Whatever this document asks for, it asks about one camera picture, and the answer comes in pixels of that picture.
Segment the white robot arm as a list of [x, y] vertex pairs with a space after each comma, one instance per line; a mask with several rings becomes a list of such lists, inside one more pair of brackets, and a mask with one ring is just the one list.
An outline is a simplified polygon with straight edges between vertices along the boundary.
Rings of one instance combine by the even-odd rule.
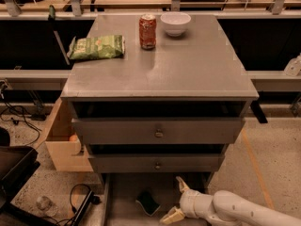
[[168, 225], [185, 218], [202, 218], [212, 226], [301, 226], [301, 219], [250, 202], [227, 190], [213, 195], [191, 189], [182, 177], [177, 176], [180, 207], [172, 207], [160, 222]]

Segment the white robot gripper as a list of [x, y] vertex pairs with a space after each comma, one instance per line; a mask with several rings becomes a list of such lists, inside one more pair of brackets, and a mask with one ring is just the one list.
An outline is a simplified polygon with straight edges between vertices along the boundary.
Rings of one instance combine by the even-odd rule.
[[187, 218], [208, 219], [215, 213], [213, 196], [200, 193], [186, 184], [181, 176], [177, 176], [179, 190], [182, 193], [180, 197], [180, 208], [172, 207], [161, 219], [162, 224], [168, 225]]

